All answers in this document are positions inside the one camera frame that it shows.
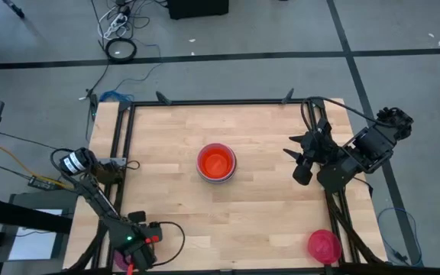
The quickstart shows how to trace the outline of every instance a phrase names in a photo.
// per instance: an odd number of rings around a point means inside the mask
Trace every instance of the gray floor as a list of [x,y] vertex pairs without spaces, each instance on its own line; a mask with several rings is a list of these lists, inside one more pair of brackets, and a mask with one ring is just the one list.
[[[102,60],[96,22],[89,1],[17,0],[27,15],[20,21],[0,1],[0,63]],[[95,1],[99,14],[103,1]],[[148,5],[142,14],[150,25],[135,37],[159,44],[164,57],[292,51],[340,51],[341,45],[325,1],[231,0],[224,17],[172,21],[166,10]],[[352,50],[438,48],[440,1],[336,0]],[[156,57],[139,47],[138,57]],[[374,111],[397,106],[415,119],[412,136],[399,144],[392,159],[405,207],[417,221],[423,263],[440,267],[440,55],[358,57],[356,63]],[[96,92],[112,90],[121,79],[141,78],[153,64],[111,66]],[[0,131],[54,147],[86,146],[85,94],[103,66],[0,70],[0,100],[6,106]],[[141,84],[118,90],[136,100],[154,100],[161,91],[171,99],[280,98],[295,96],[343,98],[361,110],[345,58],[292,58],[165,63]],[[354,131],[364,121],[351,116]],[[9,137],[0,144],[29,167],[57,176],[50,150]],[[21,169],[0,151],[0,165]],[[383,174],[368,177],[374,186],[376,213],[391,207]],[[12,193],[35,192],[23,179],[0,170],[0,200]],[[383,219],[385,238],[406,253],[393,214]],[[5,265],[5,274],[57,271],[62,259]]]

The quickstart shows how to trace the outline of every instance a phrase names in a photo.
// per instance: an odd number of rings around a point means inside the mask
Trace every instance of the yellow cable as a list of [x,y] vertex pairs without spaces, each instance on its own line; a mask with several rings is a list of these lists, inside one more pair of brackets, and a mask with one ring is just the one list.
[[49,183],[53,183],[53,184],[55,184],[55,185],[58,185],[58,186],[60,186],[60,187],[62,187],[62,188],[65,188],[65,189],[72,189],[71,187],[69,187],[68,185],[66,185],[66,184],[63,184],[63,183],[61,183],[60,181],[57,181],[57,180],[53,180],[53,179],[49,179],[49,178],[47,178],[47,177],[45,177],[45,176],[41,176],[41,175],[39,175],[39,174],[37,174],[37,173],[34,173],[34,172],[32,172],[30,169],[28,169],[12,152],[10,152],[8,149],[6,149],[6,148],[4,148],[3,146],[1,146],[0,145],[0,150],[2,150],[3,152],[5,152],[5,153],[7,153],[8,155],[10,155],[14,160],[16,160],[16,162],[18,163],[18,164],[20,164],[20,166],[21,167],[23,167],[23,169],[25,169],[27,172],[29,172],[29,174],[30,175],[32,175],[32,176],[34,176],[34,177],[36,177],[37,179],[39,179],[39,180],[43,180],[43,181],[47,181],[47,182],[49,182]]

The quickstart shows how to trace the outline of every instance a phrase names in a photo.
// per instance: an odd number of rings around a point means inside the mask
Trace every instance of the black box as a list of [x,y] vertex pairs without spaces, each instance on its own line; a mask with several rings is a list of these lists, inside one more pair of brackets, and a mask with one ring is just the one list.
[[228,0],[167,0],[172,19],[193,18],[228,13]]

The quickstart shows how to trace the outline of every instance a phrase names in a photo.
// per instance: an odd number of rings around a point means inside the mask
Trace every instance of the white cable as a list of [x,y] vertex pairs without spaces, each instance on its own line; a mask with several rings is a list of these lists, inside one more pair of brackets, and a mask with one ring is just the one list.
[[126,17],[125,15],[123,15],[121,12],[115,17],[115,19],[113,20],[113,22],[110,24],[110,26],[108,27],[108,30],[102,34],[101,32],[101,21],[103,20],[103,18],[105,18],[107,15],[109,15],[110,12],[112,12],[113,10],[116,9],[117,6],[111,8],[109,11],[107,11],[98,21],[98,35],[106,40],[111,40],[111,38],[109,38],[113,33],[115,33],[116,31],[118,31],[120,28],[124,28],[123,33],[119,36],[122,37],[123,35],[125,35],[125,33],[127,32],[126,27],[123,27],[125,24],[127,24],[128,21],[128,17]]

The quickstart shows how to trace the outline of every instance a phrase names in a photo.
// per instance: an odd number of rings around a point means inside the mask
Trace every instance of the wooden tabletop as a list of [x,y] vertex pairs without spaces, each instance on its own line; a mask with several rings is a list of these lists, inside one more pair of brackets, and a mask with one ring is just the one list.
[[[326,110],[334,140],[343,144],[352,138],[347,112],[331,103]],[[89,145],[97,157],[109,157],[117,112],[118,103],[99,105]],[[291,177],[294,159],[283,152],[300,150],[288,137],[305,131],[299,105],[137,108],[128,160],[139,161],[141,167],[127,172],[121,213],[144,210],[148,222],[177,222],[186,233],[178,258],[153,270],[321,267],[306,250],[311,233],[330,230],[317,167],[312,182],[301,186]],[[207,183],[196,172],[198,152],[214,142],[227,144],[238,159],[235,176],[222,185]],[[386,259],[367,187],[352,180],[346,196],[354,229]],[[64,267],[87,248],[97,224],[97,216],[79,198]],[[342,238],[350,259],[345,234]],[[155,246],[158,261],[173,256],[181,240],[177,228],[163,225],[163,241]]]

